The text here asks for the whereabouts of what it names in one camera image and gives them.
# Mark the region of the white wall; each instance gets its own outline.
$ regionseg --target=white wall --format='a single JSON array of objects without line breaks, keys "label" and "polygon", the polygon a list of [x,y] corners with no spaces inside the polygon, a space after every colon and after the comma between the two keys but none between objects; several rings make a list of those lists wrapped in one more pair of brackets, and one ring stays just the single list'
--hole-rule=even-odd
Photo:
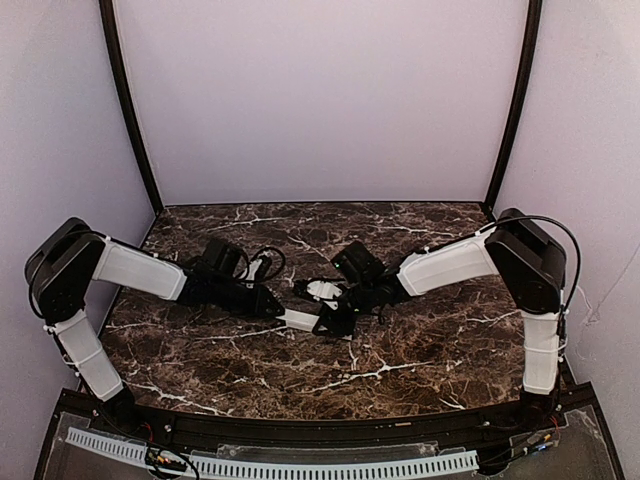
[{"label": "white wall", "polygon": [[117,2],[163,199],[483,199],[527,3]]},{"label": "white wall", "polygon": [[640,478],[640,3],[545,2],[499,209],[569,225],[584,255],[570,364],[593,381],[628,478]]},{"label": "white wall", "polygon": [[[133,243],[152,211],[122,121],[97,1],[0,2],[0,479],[31,478],[76,382],[27,304],[27,257],[69,216]],[[94,325],[111,288],[90,294]]]}]

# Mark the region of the black vertical bar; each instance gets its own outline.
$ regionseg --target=black vertical bar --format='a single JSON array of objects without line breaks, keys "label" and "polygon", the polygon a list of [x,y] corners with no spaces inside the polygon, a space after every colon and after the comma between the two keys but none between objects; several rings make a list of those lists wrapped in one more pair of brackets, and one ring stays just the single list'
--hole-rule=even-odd
[{"label": "black vertical bar", "polygon": [[111,62],[113,80],[115,81],[118,98],[120,99],[122,116],[124,117],[124,122],[127,126],[131,147],[133,148],[133,153],[136,157],[136,162],[138,163],[140,175],[142,175],[142,181],[144,182],[144,187],[147,190],[149,201],[151,202],[151,206],[153,207],[156,215],[158,215],[162,210],[164,210],[164,205],[160,198],[158,185],[156,185],[156,181],[153,178],[153,171],[151,170],[147,151],[144,148],[142,134],[140,133],[140,126],[138,125],[138,118],[136,117],[136,111],[133,107],[133,99],[131,98],[129,82],[127,81],[127,74],[124,69],[122,50],[120,49],[120,39],[118,38],[118,26],[116,24],[115,12],[113,10],[113,0],[99,1],[104,38],[107,43],[107,50],[109,51],[109,61]]},{"label": "black vertical bar", "polygon": [[531,66],[533,65],[533,54],[536,50],[536,41],[538,39],[538,27],[540,26],[540,16],[542,12],[542,0],[529,0],[529,11],[527,13],[527,24],[524,30],[524,40],[522,42],[522,53],[520,54],[520,65],[518,67],[518,75],[516,84],[513,89],[513,98],[511,99],[511,107],[509,108],[509,116],[507,124],[504,128],[498,159],[493,170],[491,183],[487,190],[487,196],[484,199],[484,206],[488,211],[493,211],[500,193],[500,187],[507,171],[511,149],[518,131],[518,123],[524,106],[524,99],[527,95],[527,86],[529,85],[529,76],[531,75]]}]

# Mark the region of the brown marble surface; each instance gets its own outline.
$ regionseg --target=brown marble surface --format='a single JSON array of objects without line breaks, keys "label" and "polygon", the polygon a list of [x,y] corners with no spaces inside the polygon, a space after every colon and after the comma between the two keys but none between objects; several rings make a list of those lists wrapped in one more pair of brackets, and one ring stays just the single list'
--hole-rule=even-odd
[{"label": "brown marble surface", "polygon": [[[316,313],[294,279],[335,277],[328,259],[360,239],[385,262],[485,223],[475,204],[317,203],[172,207],[144,248],[177,261],[212,236],[252,255],[287,256],[268,282],[285,307]],[[139,403],[181,411],[277,419],[382,418],[514,400],[522,379],[522,322],[496,277],[441,288],[361,317],[352,342],[232,318],[124,290],[102,335]]]}]

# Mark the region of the perforated white strip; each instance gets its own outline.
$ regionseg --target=perforated white strip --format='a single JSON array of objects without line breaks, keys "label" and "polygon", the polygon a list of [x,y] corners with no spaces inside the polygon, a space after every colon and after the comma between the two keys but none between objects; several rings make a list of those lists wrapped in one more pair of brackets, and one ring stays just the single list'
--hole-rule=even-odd
[{"label": "perforated white strip", "polygon": [[[144,463],[146,451],[144,445],[123,442],[77,428],[69,429],[66,441],[105,457],[147,468]],[[396,462],[337,465],[241,462],[198,455],[192,455],[190,459],[198,468],[201,478],[217,480],[417,480],[478,469],[475,450]],[[184,476],[193,477],[194,475],[189,470]]]}]

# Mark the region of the gray floor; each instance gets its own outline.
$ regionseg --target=gray floor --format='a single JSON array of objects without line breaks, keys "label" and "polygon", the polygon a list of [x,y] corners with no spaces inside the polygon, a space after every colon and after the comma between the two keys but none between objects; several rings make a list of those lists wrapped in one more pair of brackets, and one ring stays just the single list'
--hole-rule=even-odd
[{"label": "gray floor", "polygon": [[[615,474],[607,453],[607,447],[598,426],[593,409],[589,406],[583,409],[566,413],[568,425],[562,429],[562,440],[556,448],[532,454],[526,458],[517,460],[506,470],[493,478],[504,480],[521,479],[563,479],[563,480],[615,480]],[[102,457],[78,447],[65,443],[66,433],[69,427],[86,427],[88,421],[84,418],[63,414],[58,431],[56,432],[53,447],[49,455],[49,461],[45,472],[45,480],[80,480],[91,478],[93,480],[147,480],[149,472],[124,465],[114,460]],[[292,451],[283,451],[226,446],[217,452],[219,458],[229,458],[229,451],[247,461],[271,461],[283,460],[283,455],[288,456],[291,463]],[[306,452],[306,459],[302,452],[295,452],[294,457],[300,461],[322,464],[328,461],[335,463],[353,463],[353,459],[359,462],[370,461],[373,457],[378,460],[399,460],[404,458],[417,458],[433,455],[435,449],[431,444],[408,445],[404,447],[392,447],[381,451],[380,448],[371,449],[370,452],[359,451],[334,451],[327,456],[322,451],[322,460],[318,459],[320,452]],[[483,475],[465,473],[458,475],[441,476],[443,480],[464,480],[487,478]]]}]

